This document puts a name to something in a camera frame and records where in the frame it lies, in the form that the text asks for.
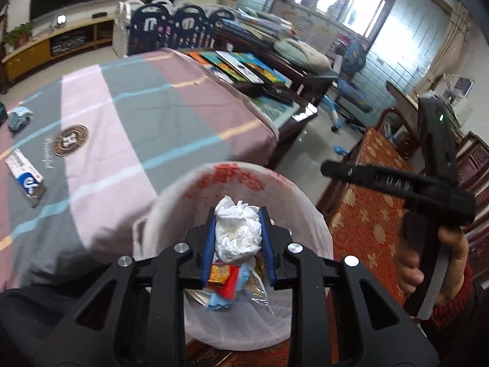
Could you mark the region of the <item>person right hand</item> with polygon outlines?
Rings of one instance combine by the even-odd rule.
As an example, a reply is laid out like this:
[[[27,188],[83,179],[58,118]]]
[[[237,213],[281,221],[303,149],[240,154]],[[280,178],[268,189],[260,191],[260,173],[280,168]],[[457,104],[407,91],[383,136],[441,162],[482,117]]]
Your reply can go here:
[[[467,260],[468,241],[459,227],[405,224],[395,256],[404,310],[427,320],[436,306],[447,305],[462,289]]]

